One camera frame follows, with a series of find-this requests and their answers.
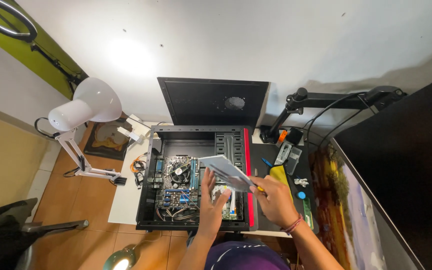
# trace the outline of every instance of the person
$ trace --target person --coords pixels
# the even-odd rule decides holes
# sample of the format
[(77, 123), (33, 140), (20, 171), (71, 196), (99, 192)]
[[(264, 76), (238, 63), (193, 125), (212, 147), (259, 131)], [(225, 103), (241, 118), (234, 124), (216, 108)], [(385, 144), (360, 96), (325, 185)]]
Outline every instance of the person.
[[(264, 179), (253, 176), (249, 178), (264, 189), (263, 193), (250, 187), (266, 218), (284, 229), (291, 230), (294, 227), (290, 234), (305, 269), (343, 269), (306, 222), (294, 226), (301, 220), (291, 200), (289, 187), (269, 175)], [(199, 227), (177, 270), (289, 270), (287, 263), (262, 242), (251, 244), (230, 241), (212, 246), (221, 226), (222, 208), (231, 194), (226, 189), (212, 203), (210, 194), (214, 185), (214, 172), (206, 168), (201, 182)]]

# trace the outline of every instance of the person's left hand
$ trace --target person's left hand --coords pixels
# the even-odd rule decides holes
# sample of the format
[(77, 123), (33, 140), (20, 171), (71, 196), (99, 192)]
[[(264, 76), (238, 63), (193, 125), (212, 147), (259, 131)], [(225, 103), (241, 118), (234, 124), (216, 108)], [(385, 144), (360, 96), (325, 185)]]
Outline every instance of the person's left hand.
[(209, 168), (204, 170), (204, 177), (201, 181), (201, 209), (199, 214), (199, 227), (196, 236), (201, 236), (213, 242), (216, 239), (216, 234), (221, 227), (222, 214), (224, 204), (228, 201), (231, 195), (230, 189), (219, 195), (219, 198), (211, 202), (211, 193), (215, 187), (215, 174)]

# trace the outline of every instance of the wrist bracelet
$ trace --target wrist bracelet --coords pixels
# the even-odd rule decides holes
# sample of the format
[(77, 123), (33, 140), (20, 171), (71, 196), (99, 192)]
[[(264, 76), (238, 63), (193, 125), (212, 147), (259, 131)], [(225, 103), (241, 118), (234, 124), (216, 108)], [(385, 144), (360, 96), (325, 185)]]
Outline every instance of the wrist bracelet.
[(284, 232), (289, 236), (294, 231), (294, 229), (296, 229), (296, 226), (300, 224), (302, 220), (303, 220), (303, 215), (299, 214), (299, 218), (297, 219), (297, 221), (293, 223), (293, 225), (291, 225), (289, 228), (287, 228)]

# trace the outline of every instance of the yellow cloth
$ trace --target yellow cloth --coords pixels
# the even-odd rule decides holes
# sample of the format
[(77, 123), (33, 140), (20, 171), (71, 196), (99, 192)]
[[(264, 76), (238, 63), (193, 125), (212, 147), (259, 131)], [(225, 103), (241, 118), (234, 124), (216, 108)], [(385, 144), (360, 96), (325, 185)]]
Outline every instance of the yellow cloth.
[[(284, 171), (284, 166), (274, 166), (269, 169), (269, 175), (272, 176), (277, 181), (285, 184), (287, 187), (290, 187), (288, 184), (288, 178), (286, 177), (286, 172)], [(293, 201), (293, 194), (291, 194), (291, 189), (289, 190), (289, 195), (291, 196), (291, 201)]]

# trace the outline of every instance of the cpu fan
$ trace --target cpu fan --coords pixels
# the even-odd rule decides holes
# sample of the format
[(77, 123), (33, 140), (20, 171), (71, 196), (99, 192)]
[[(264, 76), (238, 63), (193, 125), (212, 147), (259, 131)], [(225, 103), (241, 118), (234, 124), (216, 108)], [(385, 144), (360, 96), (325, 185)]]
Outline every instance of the cpu fan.
[(190, 165), (183, 164), (183, 163), (176, 163), (173, 164), (171, 167), (171, 181), (175, 183), (186, 183), (189, 181), (189, 175), (191, 172)]

